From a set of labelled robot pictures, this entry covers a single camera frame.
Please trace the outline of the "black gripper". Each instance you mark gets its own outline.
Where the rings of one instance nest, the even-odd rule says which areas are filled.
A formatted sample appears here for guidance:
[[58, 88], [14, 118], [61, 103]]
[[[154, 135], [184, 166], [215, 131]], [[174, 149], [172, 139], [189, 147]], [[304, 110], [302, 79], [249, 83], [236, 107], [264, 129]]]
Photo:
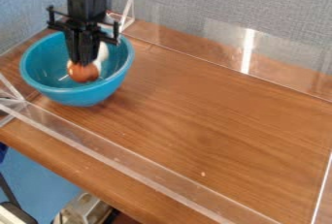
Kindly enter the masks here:
[[120, 43], [120, 22], [106, 19], [107, 0], [66, 0], [66, 12], [54, 6], [49, 27], [65, 33], [70, 60], [87, 66], [99, 54], [101, 41]]

